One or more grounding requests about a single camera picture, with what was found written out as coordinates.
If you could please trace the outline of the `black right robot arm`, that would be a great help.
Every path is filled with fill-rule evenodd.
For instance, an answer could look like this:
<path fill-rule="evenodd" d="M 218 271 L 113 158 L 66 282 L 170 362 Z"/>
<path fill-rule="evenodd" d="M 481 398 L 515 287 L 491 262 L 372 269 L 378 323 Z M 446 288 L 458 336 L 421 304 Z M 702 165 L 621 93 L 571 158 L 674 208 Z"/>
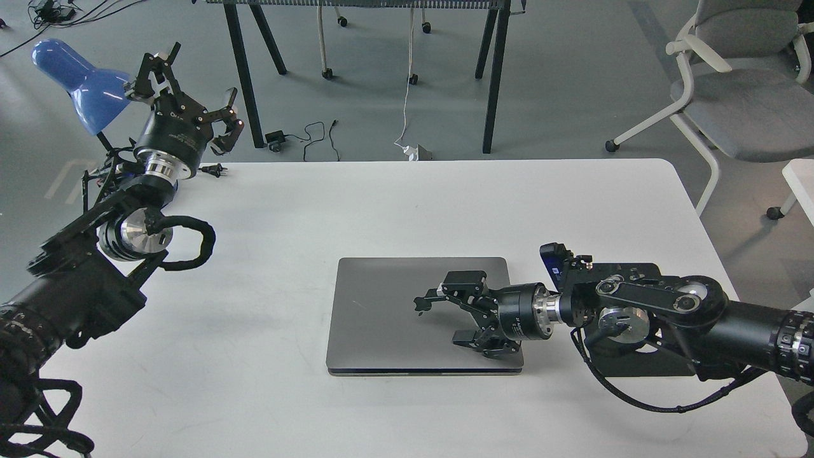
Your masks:
<path fill-rule="evenodd" d="M 539 254 L 554 291 L 541 283 L 489 289 L 485 272 L 448 272 L 436 289 L 415 298 L 415 309 L 422 314 L 434 302 L 458 305 L 478 327 L 454 333 L 453 344 L 489 359 L 517 354 L 523 341 L 549 339 L 553 324 L 567 325 L 593 376 L 623 402 L 649 412 L 703 408 L 766 372 L 812 384 L 810 311 L 733 301 L 715 279 L 663 275 L 653 263 L 595 263 L 557 242 L 544 244 Z M 643 403 L 596 367 L 592 353 L 602 342 L 628 351 L 650 345 L 679 357 L 702 382 L 729 383 L 687 406 Z"/>

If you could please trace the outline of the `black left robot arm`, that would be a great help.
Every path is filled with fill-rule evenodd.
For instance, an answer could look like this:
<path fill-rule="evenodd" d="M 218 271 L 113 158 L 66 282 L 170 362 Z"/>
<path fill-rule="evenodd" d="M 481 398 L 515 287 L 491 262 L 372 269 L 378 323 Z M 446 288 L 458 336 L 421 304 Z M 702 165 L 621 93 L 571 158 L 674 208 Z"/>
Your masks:
<path fill-rule="evenodd" d="M 41 245 L 29 263 L 34 281 L 2 305 L 2 456 L 48 455 L 61 441 L 79 455 L 94 448 L 69 429 L 82 388 L 72 380 L 46 379 L 41 367 L 67 345 L 116 331 L 146 304 L 141 287 L 158 268 L 183 272 L 212 255 L 216 233 L 189 216 L 165 216 L 177 184 L 200 168 L 206 148 L 229 153 L 244 123 L 230 88 L 226 105 L 209 111 L 184 93 L 172 72 L 181 45 L 169 54 L 145 54 L 135 78 L 99 69 L 59 39 L 39 41 L 33 63 L 69 94 L 85 130 L 102 131 L 129 102 L 145 102 L 151 116 L 123 160 L 107 147 L 107 159 L 83 182 L 100 179 L 93 205 Z"/>

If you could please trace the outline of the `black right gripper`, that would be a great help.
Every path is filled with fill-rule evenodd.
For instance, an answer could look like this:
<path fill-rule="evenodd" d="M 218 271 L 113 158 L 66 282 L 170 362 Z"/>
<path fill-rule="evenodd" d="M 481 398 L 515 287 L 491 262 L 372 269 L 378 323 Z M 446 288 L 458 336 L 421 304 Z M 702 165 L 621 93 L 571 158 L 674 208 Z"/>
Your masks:
<path fill-rule="evenodd" d="M 489 359 L 521 356 L 518 341 L 547 340 L 553 324 L 562 321 L 560 295 L 549 292 L 542 283 L 509 285 L 503 289 L 486 287 L 486 272 L 448 272 L 435 289 L 413 299 L 415 311 L 424 313 L 433 302 L 451 302 L 473 315 L 476 330 L 457 330 L 454 345 L 476 351 Z M 494 317 L 496 303 L 497 318 Z"/>

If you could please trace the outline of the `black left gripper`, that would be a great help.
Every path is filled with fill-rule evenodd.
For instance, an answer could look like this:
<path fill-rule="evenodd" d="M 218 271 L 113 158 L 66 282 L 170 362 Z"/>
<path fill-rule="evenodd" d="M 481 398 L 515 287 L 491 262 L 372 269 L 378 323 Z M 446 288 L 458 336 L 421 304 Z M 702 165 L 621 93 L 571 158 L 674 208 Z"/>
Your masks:
<path fill-rule="evenodd" d="M 151 118 L 135 145 L 134 156 L 144 164 L 146 175 L 164 180 L 194 177 L 208 142 L 216 156 L 230 153 L 245 125 L 233 107 L 238 95 L 235 87 L 226 90 L 226 105 L 215 112 L 207 111 L 204 105 L 180 93 L 177 78 L 172 72 L 172 63 L 180 49 L 181 44 L 174 43 L 165 57 L 160 54 L 143 55 L 139 72 L 133 80 L 125 83 L 125 98 L 128 101 L 154 101 Z M 157 84 L 167 82 L 170 93 L 160 93 L 155 98 L 151 74 Z M 210 125 L 216 122 L 224 123 L 224 133 L 212 136 Z"/>

